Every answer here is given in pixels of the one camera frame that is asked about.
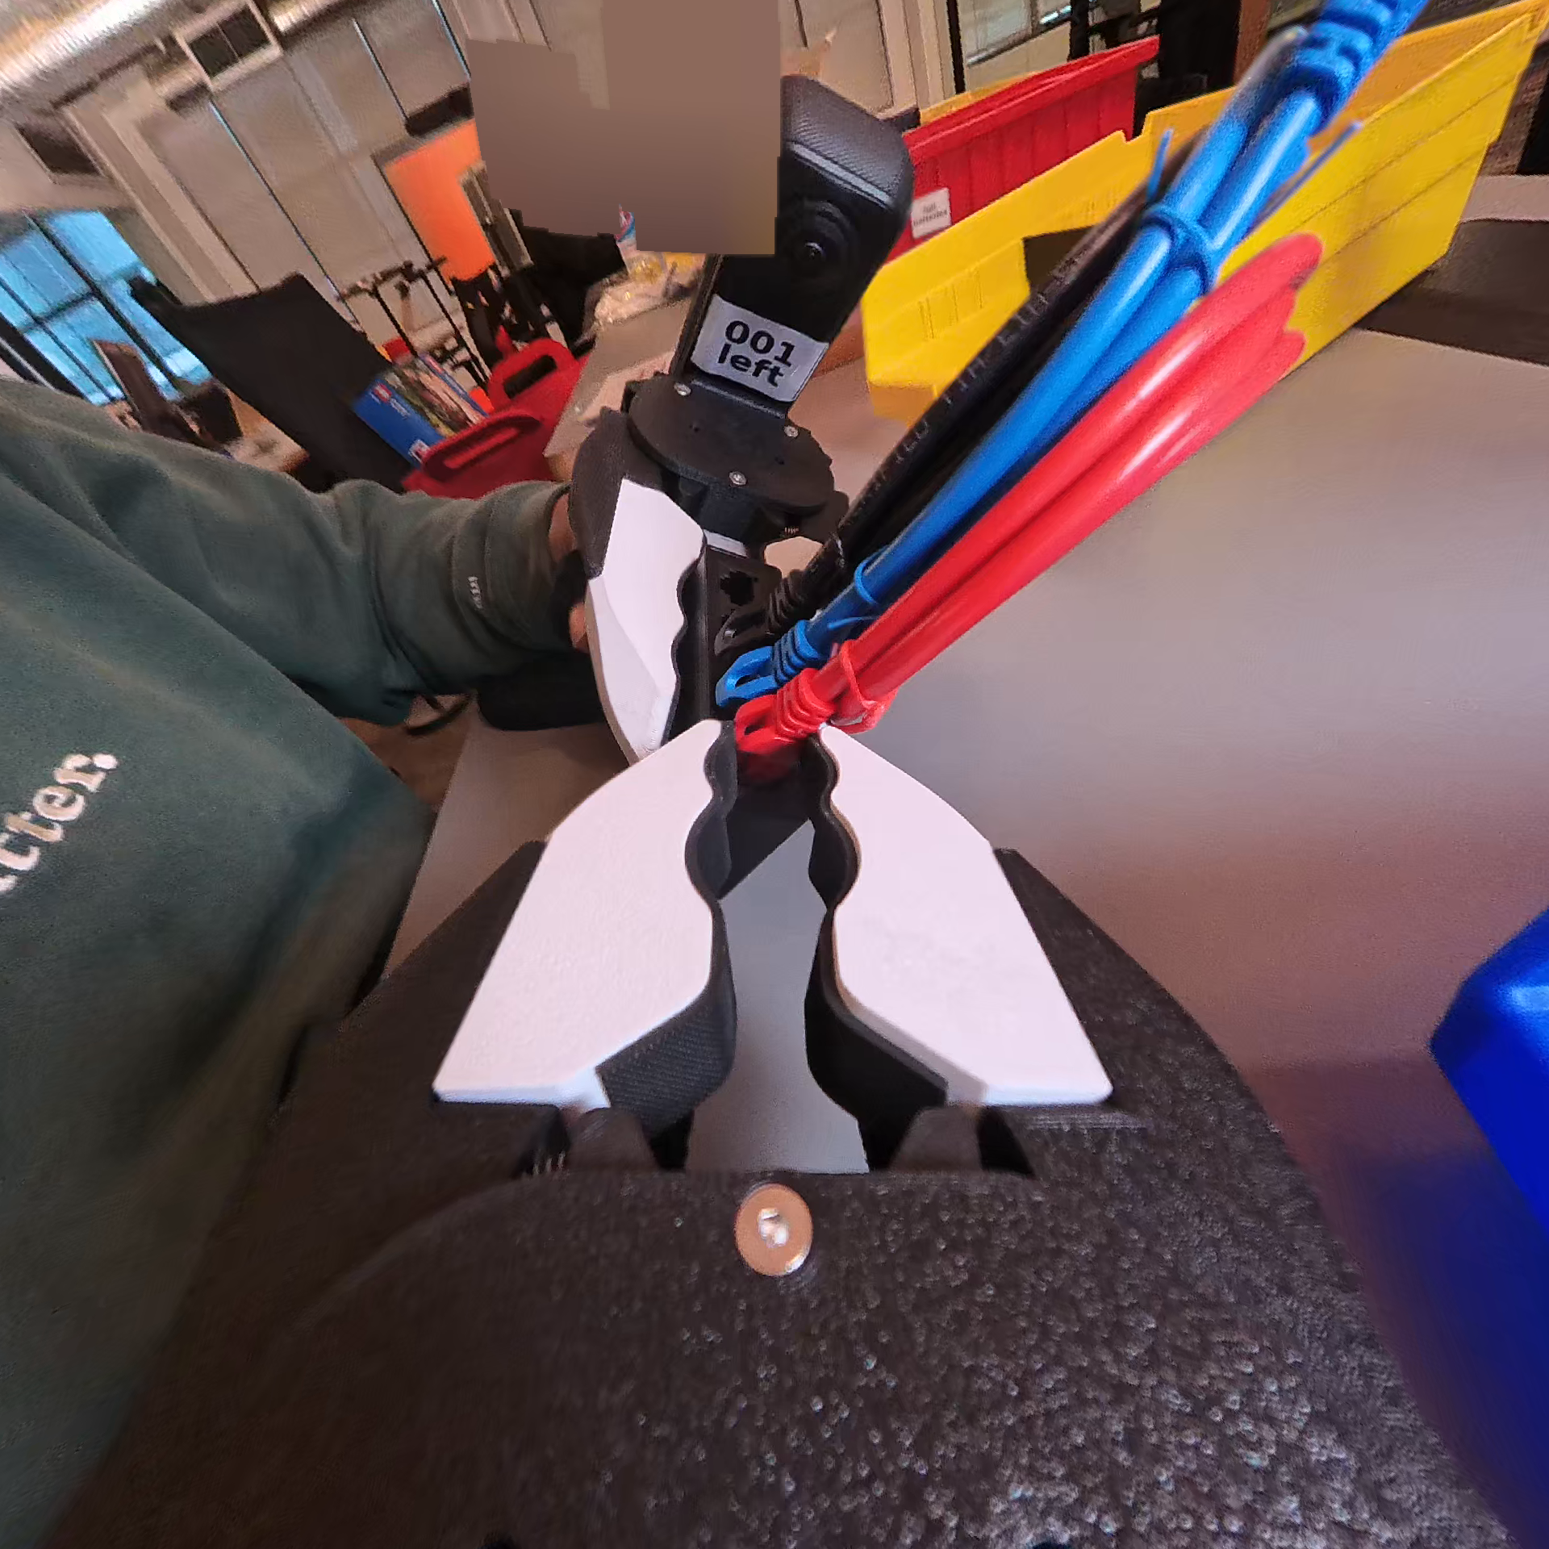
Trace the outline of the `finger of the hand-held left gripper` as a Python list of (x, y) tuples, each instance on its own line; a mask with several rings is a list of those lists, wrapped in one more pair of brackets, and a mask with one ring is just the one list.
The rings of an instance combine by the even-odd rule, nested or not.
[(601, 568), (586, 583), (586, 639), (603, 714), (629, 762), (669, 736), (680, 690), (673, 653), (688, 624), (682, 587), (704, 541), (667, 495), (621, 482)]

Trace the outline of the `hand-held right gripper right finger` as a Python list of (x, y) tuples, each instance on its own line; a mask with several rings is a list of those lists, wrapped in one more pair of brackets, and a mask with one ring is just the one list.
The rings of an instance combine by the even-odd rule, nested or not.
[(804, 749), (808, 880), (824, 904), (806, 1063), (863, 1138), (927, 1109), (1086, 1109), (1112, 1096), (990, 843), (839, 729)]

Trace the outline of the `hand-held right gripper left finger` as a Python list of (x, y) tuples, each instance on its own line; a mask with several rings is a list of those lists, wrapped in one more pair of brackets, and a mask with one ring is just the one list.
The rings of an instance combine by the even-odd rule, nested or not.
[(439, 1100), (614, 1109), (669, 1131), (730, 1074), (721, 899), (737, 753), (702, 722), (601, 786), (540, 849), (433, 1081)]

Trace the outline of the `black ethernet coupler port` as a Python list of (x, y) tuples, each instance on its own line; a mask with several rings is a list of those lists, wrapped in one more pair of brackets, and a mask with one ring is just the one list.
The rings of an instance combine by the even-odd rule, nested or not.
[(712, 685), (717, 685), (736, 661), (769, 646), (769, 609), (780, 585), (782, 572), (760, 554), (706, 546), (702, 609)]

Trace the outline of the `blue plastic bin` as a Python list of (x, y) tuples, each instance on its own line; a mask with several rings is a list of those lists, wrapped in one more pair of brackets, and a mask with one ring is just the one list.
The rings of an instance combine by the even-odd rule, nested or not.
[(1438, 1173), (1440, 1326), (1466, 1452), (1519, 1544), (1545, 1546), (1545, 917), (1462, 982), (1429, 1050), (1484, 1142)]

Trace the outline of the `person's left forearm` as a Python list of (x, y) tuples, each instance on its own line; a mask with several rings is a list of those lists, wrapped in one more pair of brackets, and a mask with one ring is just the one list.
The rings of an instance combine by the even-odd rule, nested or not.
[(254, 583), (247, 642), (332, 712), (374, 723), (402, 720), (417, 694), (575, 657), (551, 605), (549, 515), (566, 491), (306, 497)]

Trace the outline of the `person's left hand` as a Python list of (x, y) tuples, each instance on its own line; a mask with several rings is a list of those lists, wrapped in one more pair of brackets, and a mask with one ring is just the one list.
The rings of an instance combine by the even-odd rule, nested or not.
[(588, 567), (577, 545), (570, 493), (557, 497), (548, 521), (548, 552), (551, 563), (551, 605), (557, 624), (566, 629), (570, 648), (590, 655), (588, 624)]

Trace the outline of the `red tool bag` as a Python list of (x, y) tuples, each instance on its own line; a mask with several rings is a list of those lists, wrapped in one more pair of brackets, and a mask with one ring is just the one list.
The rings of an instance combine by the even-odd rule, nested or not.
[(437, 498), (483, 498), (516, 484), (551, 482), (555, 419), (505, 410), (433, 445), (402, 487)]
[(572, 401), (584, 362), (564, 344), (535, 340), (503, 355), (481, 390), (492, 414), (518, 410), (542, 421), (559, 421)]

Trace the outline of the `yellow plastic bin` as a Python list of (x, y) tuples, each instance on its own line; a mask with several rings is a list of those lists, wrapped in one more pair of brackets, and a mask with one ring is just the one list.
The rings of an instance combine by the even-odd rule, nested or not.
[(1304, 336), (1304, 360), (1442, 259), (1545, 36), (1545, 4), (1492, 6), (1414, 28), (1423, 8), (1318, 6), (1317, 24), (1368, 32), (1383, 23), (1385, 48), (1339, 115), (1313, 135), (1305, 166), (1221, 261), (1226, 279), (1281, 238), (1309, 233), (1322, 244), (1322, 262), (1291, 318)]
[(887, 262), (861, 305), (876, 414), (916, 421), (1173, 141), (1110, 135)]

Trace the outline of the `blue printed box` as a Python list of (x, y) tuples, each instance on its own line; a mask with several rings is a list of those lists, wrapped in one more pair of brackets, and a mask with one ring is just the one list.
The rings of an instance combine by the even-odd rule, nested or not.
[(352, 410), (413, 467), (490, 414), (441, 366), (417, 355), (389, 360), (358, 393)]

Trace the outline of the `orange panel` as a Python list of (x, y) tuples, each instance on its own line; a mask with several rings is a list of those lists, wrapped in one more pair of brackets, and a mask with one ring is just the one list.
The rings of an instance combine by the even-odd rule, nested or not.
[(481, 157), (472, 120), (378, 157), (380, 174), (404, 218), (448, 281), (474, 281), (496, 262), (461, 187), (463, 174), (477, 165)]

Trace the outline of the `red plastic bin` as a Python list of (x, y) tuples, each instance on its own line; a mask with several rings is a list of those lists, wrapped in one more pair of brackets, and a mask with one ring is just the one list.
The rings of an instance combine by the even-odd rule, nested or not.
[(1136, 85), (1158, 37), (1021, 76), (972, 102), (944, 104), (903, 135), (915, 202), (891, 259), (948, 231), (1079, 152), (1136, 126)]

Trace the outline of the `person in green sweatshirt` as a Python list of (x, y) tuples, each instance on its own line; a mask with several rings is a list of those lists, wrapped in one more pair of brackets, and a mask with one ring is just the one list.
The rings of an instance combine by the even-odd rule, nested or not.
[(249, 642), (286, 478), (4, 386), (4, 1546), (123, 1422), (428, 817)]

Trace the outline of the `black chair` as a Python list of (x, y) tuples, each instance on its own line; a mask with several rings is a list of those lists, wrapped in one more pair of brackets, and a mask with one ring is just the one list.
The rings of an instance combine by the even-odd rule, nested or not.
[(356, 414), (391, 364), (306, 279), (205, 305), (179, 303), (157, 281), (134, 279), (129, 294), (321, 473), (402, 489), (411, 462)]

